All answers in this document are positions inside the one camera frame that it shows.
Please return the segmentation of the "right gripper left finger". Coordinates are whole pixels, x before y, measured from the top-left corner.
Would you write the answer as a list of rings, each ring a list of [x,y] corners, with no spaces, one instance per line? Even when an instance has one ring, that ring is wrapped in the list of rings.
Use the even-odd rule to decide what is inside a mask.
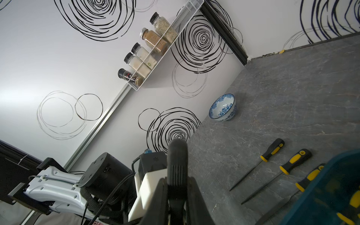
[[[157,184],[154,196],[140,225],[167,225],[168,224],[168,185],[167,179],[161,178]]]

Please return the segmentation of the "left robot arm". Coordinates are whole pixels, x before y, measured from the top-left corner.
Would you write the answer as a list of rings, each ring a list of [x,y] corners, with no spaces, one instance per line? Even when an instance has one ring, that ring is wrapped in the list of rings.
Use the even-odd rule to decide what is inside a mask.
[[[134,173],[107,152],[83,175],[69,173],[47,158],[40,172],[28,178],[8,196],[38,213],[73,213],[91,225],[136,225],[141,220],[130,214],[136,200]]]

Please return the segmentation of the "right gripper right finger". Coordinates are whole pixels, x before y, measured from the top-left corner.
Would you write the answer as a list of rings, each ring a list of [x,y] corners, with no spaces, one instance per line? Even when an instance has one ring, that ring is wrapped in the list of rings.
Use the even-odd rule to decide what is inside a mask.
[[[215,225],[194,177],[187,181],[186,224]]]

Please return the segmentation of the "teal storage box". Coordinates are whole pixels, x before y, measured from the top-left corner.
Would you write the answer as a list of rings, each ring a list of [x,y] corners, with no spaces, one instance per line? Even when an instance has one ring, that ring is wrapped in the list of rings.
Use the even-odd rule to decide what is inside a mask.
[[[333,157],[310,183],[280,224],[342,225],[337,216],[360,189],[360,150]]]

